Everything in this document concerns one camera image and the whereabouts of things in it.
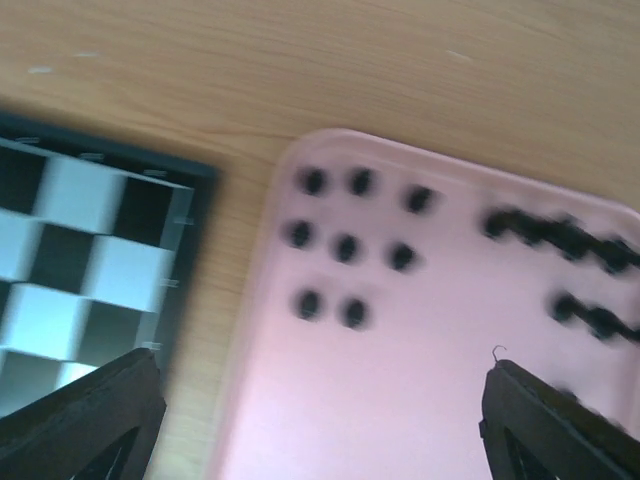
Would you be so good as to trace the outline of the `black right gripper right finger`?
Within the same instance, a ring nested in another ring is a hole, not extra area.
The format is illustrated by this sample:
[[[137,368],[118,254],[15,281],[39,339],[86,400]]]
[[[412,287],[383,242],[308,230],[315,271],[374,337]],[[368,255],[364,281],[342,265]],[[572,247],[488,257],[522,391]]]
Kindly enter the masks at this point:
[[[510,360],[487,373],[480,437],[494,479],[637,479],[639,441]]]

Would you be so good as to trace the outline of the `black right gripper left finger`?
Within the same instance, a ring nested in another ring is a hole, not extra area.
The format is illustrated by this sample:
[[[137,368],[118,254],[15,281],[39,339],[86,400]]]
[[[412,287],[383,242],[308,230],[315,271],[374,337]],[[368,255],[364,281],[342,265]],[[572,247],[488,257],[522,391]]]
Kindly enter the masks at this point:
[[[136,348],[1,420],[4,479],[141,479],[163,417],[153,351]]]

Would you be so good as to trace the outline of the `black bishop piece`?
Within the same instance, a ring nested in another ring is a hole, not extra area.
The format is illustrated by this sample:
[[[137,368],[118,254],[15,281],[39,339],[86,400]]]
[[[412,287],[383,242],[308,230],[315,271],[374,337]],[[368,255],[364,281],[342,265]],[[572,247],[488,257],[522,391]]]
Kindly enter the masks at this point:
[[[596,237],[567,220],[553,226],[548,241],[561,252],[564,259],[575,262],[594,257],[610,275],[639,268],[639,252],[624,239],[615,236]]]

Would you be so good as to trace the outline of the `black knight piece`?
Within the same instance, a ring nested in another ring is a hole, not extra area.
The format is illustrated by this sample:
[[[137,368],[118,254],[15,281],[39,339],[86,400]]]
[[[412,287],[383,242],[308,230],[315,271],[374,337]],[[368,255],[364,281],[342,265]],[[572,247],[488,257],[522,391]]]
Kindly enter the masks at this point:
[[[547,241],[558,225],[557,220],[534,216],[517,208],[492,209],[481,224],[482,232],[488,238],[496,240],[513,234],[530,246]]]

